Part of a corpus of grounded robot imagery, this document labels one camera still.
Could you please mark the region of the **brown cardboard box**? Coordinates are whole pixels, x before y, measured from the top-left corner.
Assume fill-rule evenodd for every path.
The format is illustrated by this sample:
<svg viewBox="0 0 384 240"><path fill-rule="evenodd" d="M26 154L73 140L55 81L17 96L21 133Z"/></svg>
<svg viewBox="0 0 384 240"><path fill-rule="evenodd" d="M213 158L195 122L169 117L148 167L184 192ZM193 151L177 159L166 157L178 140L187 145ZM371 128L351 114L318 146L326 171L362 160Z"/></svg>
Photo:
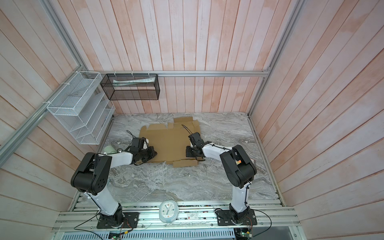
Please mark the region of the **brown cardboard box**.
<svg viewBox="0 0 384 240"><path fill-rule="evenodd" d="M157 155L149 163L163 163L172 165L175 168L197 166L202 158L186 157L186 147L190 146L190 133L200 133L200 123L193 117L174 118L172 123L151 124L143 126L140 130L140 137L149 141Z"/></svg>

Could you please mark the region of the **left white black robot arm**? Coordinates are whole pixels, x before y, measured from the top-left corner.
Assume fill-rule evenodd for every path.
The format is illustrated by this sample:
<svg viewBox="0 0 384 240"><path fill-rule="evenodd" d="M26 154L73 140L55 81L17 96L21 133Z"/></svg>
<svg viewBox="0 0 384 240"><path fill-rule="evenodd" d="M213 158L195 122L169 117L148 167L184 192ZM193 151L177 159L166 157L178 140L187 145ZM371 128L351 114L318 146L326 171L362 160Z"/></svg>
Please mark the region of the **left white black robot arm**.
<svg viewBox="0 0 384 240"><path fill-rule="evenodd" d="M157 152L146 138L136 137L124 150L108 151L106 148L103 153L87 153L71 178L71 186L96 204L103 227L119 228L125 216L121 204L107 188L110 169L143 164L156 155Z"/></svg>

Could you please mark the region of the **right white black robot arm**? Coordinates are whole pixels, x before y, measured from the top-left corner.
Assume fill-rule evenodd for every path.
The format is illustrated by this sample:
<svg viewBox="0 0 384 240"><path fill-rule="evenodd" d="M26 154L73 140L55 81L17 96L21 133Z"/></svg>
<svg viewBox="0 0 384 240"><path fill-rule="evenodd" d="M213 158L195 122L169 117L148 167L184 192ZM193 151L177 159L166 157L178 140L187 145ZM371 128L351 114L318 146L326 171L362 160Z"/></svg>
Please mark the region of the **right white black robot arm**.
<svg viewBox="0 0 384 240"><path fill-rule="evenodd" d="M249 190L257 168L240 145L223 147L205 142L199 133L189 135L191 145L186 147L188 158L212 158L222 162L226 176L233 185L228 210L215 209L219 226L257 224L255 211L249 206Z"/></svg>

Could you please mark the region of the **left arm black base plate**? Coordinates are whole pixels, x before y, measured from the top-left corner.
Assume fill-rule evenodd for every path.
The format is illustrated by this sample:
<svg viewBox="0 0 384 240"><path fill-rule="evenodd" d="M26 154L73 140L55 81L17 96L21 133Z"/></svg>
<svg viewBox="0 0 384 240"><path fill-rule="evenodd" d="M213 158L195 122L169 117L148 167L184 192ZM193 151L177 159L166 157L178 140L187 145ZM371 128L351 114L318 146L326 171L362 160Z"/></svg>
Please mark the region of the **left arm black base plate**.
<svg viewBox="0 0 384 240"><path fill-rule="evenodd" d="M97 229L118 229L129 228L134 229L138 225L139 212L119 212L113 216L100 214Z"/></svg>

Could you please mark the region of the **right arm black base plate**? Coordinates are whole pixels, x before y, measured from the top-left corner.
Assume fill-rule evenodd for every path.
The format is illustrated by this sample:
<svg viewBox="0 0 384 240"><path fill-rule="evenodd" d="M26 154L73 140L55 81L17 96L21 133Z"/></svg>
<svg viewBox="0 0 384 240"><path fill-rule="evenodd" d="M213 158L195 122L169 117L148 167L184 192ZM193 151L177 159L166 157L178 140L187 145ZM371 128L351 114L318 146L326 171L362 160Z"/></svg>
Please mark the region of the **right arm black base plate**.
<svg viewBox="0 0 384 240"><path fill-rule="evenodd" d="M237 213L234 210L215 209L214 213L217 216L219 226L247 225L252 227L258 224L255 212L251 209L242 213Z"/></svg>

